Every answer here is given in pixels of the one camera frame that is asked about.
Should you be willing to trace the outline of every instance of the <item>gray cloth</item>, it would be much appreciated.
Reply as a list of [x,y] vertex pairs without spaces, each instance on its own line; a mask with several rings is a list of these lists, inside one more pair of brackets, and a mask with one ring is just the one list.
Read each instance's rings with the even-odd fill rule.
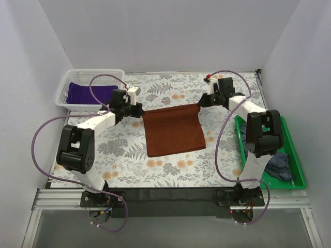
[[[244,143],[245,156],[248,156],[248,149],[246,147],[246,129],[247,124],[243,123],[240,127],[240,132],[242,133],[242,139]],[[275,155],[267,163],[265,171],[272,177],[275,177],[282,181],[292,181],[294,178],[290,172],[289,167],[289,155],[286,153],[277,151]]]

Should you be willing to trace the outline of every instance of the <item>white basket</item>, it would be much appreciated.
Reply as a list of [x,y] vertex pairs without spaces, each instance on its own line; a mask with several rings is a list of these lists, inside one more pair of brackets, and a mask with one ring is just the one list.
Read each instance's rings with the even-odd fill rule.
[[[91,79],[99,74],[111,74],[124,81],[124,71],[117,69],[72,69],[67,71],[61,81],[58,92],[55,98],[57,106],[66,107],[71,111],[98,111],[101,108],[100,104],[68,104],[68,90],[71,82],[88,86]],[[110,76],[101,76],[95,79],[92,83],[93,86],[100,85],[116,85],[119,89],[124,89],[124,85],[118,80]]]

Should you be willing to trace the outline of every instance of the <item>purple towel in basket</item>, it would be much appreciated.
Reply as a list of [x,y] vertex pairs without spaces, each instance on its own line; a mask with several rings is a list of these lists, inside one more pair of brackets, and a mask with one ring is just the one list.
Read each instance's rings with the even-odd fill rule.
[[[118,89],[116,85],[92,86],[94,95],[103,103],[112,99],[113,90]],[[99,104],[89,92],[88,86],[70,83],[68,90],[68,104]]]

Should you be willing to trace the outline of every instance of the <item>floral tablecloth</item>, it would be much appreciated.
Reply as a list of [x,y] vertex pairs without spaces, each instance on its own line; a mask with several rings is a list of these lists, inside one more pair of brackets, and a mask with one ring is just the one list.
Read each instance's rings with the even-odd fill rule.
[[[144,110],[155,110],[184,104],[197,103],[208,86],[203,81],[205,74],[158,74],[128,75],[125,81],[130,86],[141,87],[138,102]],[[232,74],[236,92],[248,95],[242,80]],[[251,90],[251,101],[261,107],[264,103],[253,73],[243,73]],[[221,106],[201,108],[199,120],[205,135],[206,149],[149,158],[143,119],[124,118],[118,125],[96,138],[95,162],[99,174],[110,187],[215,187],[232,186],[222,180],[215,170],[214,154],[216,139],[225,118],[229,114]],[[234,117],[225,128],[219,146],[219,167],[224,176],[237,178],[242,171]],[[76,125],[87,118],[69,118],[68,124]],[[54,175],[77,180],[60,165],[54,165]],[[51,188],[76,188],[75,184],[52,180]]]

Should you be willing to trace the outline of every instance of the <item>green basket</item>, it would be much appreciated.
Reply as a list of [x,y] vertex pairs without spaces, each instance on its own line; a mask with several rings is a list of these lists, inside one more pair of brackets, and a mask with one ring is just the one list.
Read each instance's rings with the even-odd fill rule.
[[[242,134],[240,133],[240,126],[245,121],[240,117],[235,117],[235,128],[236,135],[238,138],[239,148],[240,148],[240,156],[242,158],[243,166],[246,164],[246,156],[244,152],[244,144],[242,139]],[[281,129],[283,132],[284,145],[279,151],[282,151],[289,155],[289,167],[292,175],[294,176],[294,180],[285,182],[278,180],[275,177],[270,176],[267,172],[263,172],[262,180],[265,181],[270,189],[275,190],[303,190],[306,188],[306,181],[304,174],[301,170],[301,166],[299,163],[299,159],[296,155],[291,136],[286,125],[285,119],[281,117]]]

